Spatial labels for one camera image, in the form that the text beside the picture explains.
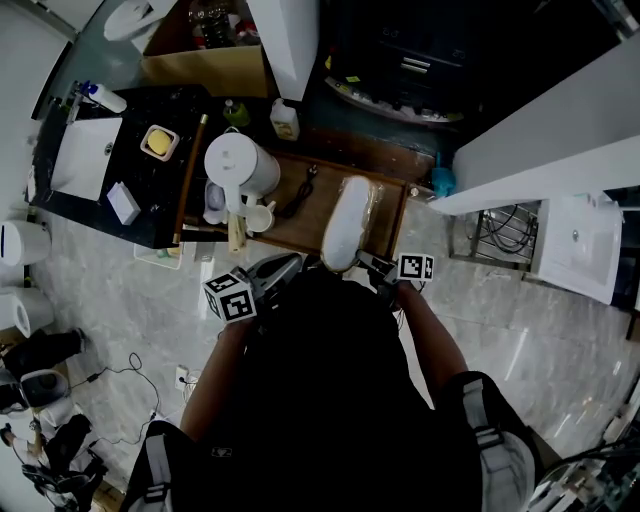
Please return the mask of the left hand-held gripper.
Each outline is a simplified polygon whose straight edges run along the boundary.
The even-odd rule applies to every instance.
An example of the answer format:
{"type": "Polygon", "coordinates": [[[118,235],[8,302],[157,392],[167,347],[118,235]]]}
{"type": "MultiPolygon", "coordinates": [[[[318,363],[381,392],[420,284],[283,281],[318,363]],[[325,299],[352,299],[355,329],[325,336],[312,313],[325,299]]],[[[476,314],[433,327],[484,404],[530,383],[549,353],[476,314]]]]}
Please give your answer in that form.
{"type": "Polygon", "coordinates": [[[302,266],[303,258],[295,252],[263,258],[248,269],[236,266],[202,284],[209,309],[223,323],[270,311],[302,266]]]}

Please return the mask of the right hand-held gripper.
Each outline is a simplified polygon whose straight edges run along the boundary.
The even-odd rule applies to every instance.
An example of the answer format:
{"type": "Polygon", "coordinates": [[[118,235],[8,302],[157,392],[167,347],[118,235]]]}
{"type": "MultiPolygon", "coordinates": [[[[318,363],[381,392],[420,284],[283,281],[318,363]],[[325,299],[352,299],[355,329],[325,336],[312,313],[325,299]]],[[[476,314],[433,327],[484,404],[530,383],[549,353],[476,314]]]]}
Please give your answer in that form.
{"type": "Polygon", "coordinates": [[[372,271],[372,287],[381,298],[395,297],[401,282],[420,283],[424,286],[433,280],[434,257],[422,253],[401,253],[396,261],[386,262],[359,249],[357,265],[372,271]]]}

